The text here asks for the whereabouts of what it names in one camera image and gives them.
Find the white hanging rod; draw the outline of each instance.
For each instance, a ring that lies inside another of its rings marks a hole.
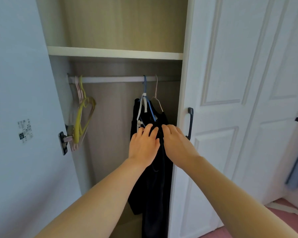
[[[146,76],[147,82],[155,82],[156,76]],[[158,76],[159,82],[180,81],[180,76]],[[143,76],[82,77],[82,83],[143,82]],[[75,76],[69,76],[69,83],[75,83]]]

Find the door panel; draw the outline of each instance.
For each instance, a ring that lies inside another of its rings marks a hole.
[[[298,0],[286,0],[275,40],[234,173],[234,181],[260,202],[297,124]]]
[[[26,141],[21,120],[32,129]],[[36,1],[0,0],[0,237],[33,237],[80,197],[61,131]]]
[[[276,34],[292,30],[280,22],[291,23],[296,16],[294,10],[286,15],[288,2],[189,0],[178,126],[188,131],[187,108],[194,108],[191,142],[229,179],[271,60],[271,47],[280,42]],[[219,226],[205,196],[177,167],[171,197],[169,237],[196,238]]]

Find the person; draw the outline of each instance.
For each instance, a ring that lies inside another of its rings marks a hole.
[[[130,141],[129,156],[48,224],[36,238],[107,238],[122,214],[139,176],[159,149],[158,127],[139,128]],[[183,169],[209,200],[234,238],[297,238],[298,234],[271,211],[200,156],[178,127],[163,125],[164,147],[172,162]]]

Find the red floor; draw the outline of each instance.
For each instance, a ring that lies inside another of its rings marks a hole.
[[[278,204],[294,207],[292,204],[290,204],[287,200],[284,200],[284,199],[279,199],[275,202],[277,202]],[[285,221],[291,228],[293,228],[298,233],[298,215],[281,211],[281,210],[276,210],[271,208],[268,208],[268,209],[271,212],[273,212],[276,216],[281,218],[283,221]],[[201,236],[200,238],[232,238],[232,237],[225,227],[221,227],[204,236]]]

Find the black garment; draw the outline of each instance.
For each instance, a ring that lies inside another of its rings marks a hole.
[[[152,103],[151,108],[157,117],[154,121],[150,109],[145,113],[142,106],[140,118],[145,125],[152,123],[153,127],[159,127],[157,138],[160,140],[160,148],[150,166],[148,166],[137,180],[128,198],[130,207],[135,215],[142,215],[142,238],[164,238],[168,232],[169,201],[171,191],[171,178],[173,163],[166,156],[163,145],[162,124],[168,124],[164,113],[159,114]],[[135,100],[133,119],[131,122],[131,136],[137,132],[137,115],[139,111],[139,99]]]

